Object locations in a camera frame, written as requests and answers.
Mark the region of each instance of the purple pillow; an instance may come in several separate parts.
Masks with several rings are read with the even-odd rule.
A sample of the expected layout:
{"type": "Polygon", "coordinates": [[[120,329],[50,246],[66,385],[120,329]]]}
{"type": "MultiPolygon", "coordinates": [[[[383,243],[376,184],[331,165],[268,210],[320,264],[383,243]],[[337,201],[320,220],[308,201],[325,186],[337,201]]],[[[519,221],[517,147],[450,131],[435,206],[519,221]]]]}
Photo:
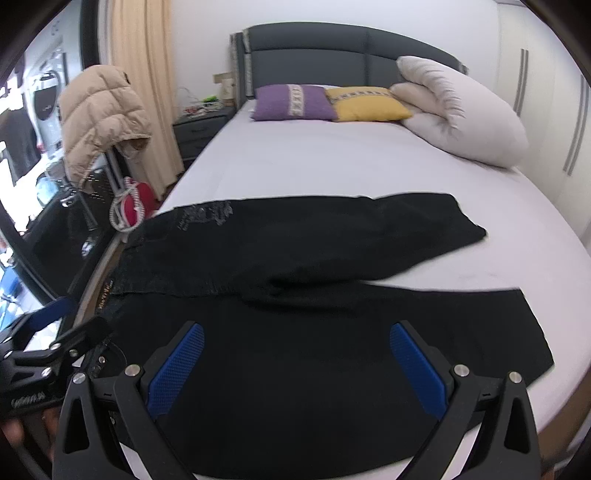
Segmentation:
{"type": "Polygon", "coordinates": [[[324,89],[313,85],[267,85],[256,89],[254,120],[336,120],[324,89]]]}

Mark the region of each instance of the bed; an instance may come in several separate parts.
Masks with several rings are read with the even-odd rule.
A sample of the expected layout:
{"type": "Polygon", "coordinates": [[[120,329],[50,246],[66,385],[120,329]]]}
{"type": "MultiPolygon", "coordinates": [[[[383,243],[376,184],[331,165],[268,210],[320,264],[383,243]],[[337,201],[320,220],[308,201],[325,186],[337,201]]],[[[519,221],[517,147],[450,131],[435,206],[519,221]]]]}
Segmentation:
{"type": "MultiPolygon", "coordinates": [[[[393,33],[351,25],[260,25],[232,36],[240,110],[193,163],[161,208],[222,199],[294,195],[452,194],[488,238],[378,282],[419,290],[518,287],[555,366],[529,386],[538,431],[561,409],[591,360],[591,257],[553,205],[518,170],[500,170],[432,147],[400,124],[254,122],[255,89],[271,83],[372,85],[401,81],[395,59],[451,55],[393,33]]],[[[469,432],[446,473],[456,476],[469,432]]],[[[395,478],[406,462],[357,475],[395,478]]]]}

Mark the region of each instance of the white wall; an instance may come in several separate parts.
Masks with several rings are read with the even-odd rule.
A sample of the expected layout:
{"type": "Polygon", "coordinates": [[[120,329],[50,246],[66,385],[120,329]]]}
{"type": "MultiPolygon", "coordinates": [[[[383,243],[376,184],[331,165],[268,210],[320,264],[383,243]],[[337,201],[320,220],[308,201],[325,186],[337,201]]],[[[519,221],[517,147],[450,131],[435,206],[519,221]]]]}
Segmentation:
{"type": "MultiPolygon", "coordinates": [[[[217,94],[212,75],[231,70],[229,36],[271,22],[320,21],[380,28],[438,47],[493,89],[499,50],[494,0],[172,0],[177,84],[217,94]]],[[[179,101],[184,93],[179,90],[179,101]]]]}

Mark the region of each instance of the rope handle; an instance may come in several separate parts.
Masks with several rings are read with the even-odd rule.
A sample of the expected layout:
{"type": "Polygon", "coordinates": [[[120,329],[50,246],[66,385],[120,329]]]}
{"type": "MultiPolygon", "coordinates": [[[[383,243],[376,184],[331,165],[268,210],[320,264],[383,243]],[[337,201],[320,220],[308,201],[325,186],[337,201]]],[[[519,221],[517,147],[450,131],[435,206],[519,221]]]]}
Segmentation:
{"type": "Polygon", "coordinates": [[[124,182],[126,189],[123,193],[117,195],[114,198],[113,203],[111,203],[111,208],[109,209],[109,220],[111,221],[113,228],[118,232],[129,233],[133,232],[144,221],[146,211],[144,204],[139,198],[138,183],[135,182],[131,177],[125,177],[124,182]],[[133,226],[131,226],[127,219],[125,219],[121,214],[121,204],[127,195],[131,195],[133,198],[134,210],[137,214],[137,220],[133,226]]]}

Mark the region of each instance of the wardrobe handle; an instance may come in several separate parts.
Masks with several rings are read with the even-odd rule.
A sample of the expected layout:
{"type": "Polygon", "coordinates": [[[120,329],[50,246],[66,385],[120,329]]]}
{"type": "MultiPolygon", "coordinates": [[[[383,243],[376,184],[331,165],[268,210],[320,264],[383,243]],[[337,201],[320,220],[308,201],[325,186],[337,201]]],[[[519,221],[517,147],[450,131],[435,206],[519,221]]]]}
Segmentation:
{"type": "Polygon", "coordinates": [[[581,85],[584,90],[584,107],[583,107],[583,119],[581,120],[581,128],[579,129],[579,140],[577,142],[577,148],[574,151],[573,160],[570,163],[569,171],[567,175],[570,177],[573,174],[574,166],[577,164],[577,160],[579,159],[579,153],[581,152],[581,145],[583,145],[583,137],[585,135],[585,129],[587,127],[587,115],[589,113],[589,85],[585,80],[585,77],[581,75],[581,85]]]}
{"type": "Polygon", "coordinates": [[[527,76],[530,71],[530,51],[524,50],[524,67],[523,75],[521,80],[521,96],[519,97],[519,107],[517,108],[517,116],[521,116],[521,110],[523,109],[523,101],[525,99],[525,89],[527,87],[527,76]]]}
{"type": "Polygon", "coordinates": [[[589,104],[589,88],[585,90],[586,81],[583,75],[581,75],[581,88],[579,94],[579,113],[577,114],[577,123],[574,127],[573,140],[570,143],[569,153],[566,156],[564,162],[563,172],[570,177],[573,174],[574,164],[576,158],[579,156],[581,142],[583,141],[583,135],[585,125],[587,123],[587,106],[589,104]]]}
{"type": "Polygon", "coordinates": [[[517,112],[519,108],[519,101],[521,100],[521,85],[523,84],[523,69],[525,66],[525,49],[521,49],[521,59],[519,61],[519,78],[517,81],[517,93],[515,94],[515,103],[513,104],[513,111],[517,112]]]}

